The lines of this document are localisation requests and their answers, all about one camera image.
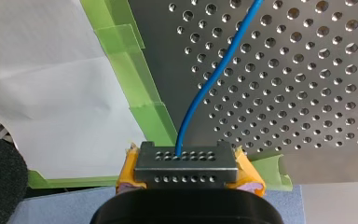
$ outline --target metal connector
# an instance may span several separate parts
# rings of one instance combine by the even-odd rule
[[[184,147],[182,156],[174,147],[155,147],[143,142],[135,165],[135,180],[152,188],[222,188],[237,180],[237,163],[228,142],[216,147]]]

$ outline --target perforated metal sheet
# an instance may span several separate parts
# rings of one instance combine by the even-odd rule
[[[251,1],[130,2],[179,127]],[[187,145],[358,150],[358,1],[266,0],[192,122]]]

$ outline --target blue cable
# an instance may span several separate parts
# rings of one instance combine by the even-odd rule
[[[214,69],[213,74],[208,79],[207,82],[203,85],[201,90],[197,93],[196,97],[193,99],[193,102],[191,102],[190,107],[188,108],[185,117],[182,121],[182,124],[179,129],[179,134],[176,139],[176,145],[175,145],[175,154],[176,156],[182,155],[182,144],[183,140],[185,138],[185,133],[188,127],[188,124],[191,121],[191,118],[193,117],[194,112],[196,112],[197,106],[202,101],[205,94],[208,92],[208,90],[213,86],[213,84],[217,81],[217,79],[220,77],[220,74],[225,70],[228,63],[231,61],[232,56],[235,53],[235,50],[237,49],[238,45],[240,44],[243,35],[245,34],[246,30],[249,27],[249,24],[255,17],[255,14],[257,14],[258,9],[260,9],[261,5],[263,4],[263,0],[255,0],[252,3],[252,6],[249,8],[248,13],[245,15],[245,18],[243,18],[243,21],[241,23],[240,28],[238,29],[238,32],[234,35],[234,38],[232,39],[231,45],[228,46],[228,50],[223,57],[222,61],[217,65],[216,69]]]

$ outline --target black round object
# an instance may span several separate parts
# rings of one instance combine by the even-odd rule
[[[236,189],[138,189],[110,199],[91,224],[283,224],[277,210]]]

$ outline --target white sheet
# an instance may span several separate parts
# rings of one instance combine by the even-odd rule
[[[77,0],[0,0],[0,122],[45,178],[118,175],[145,140]]]

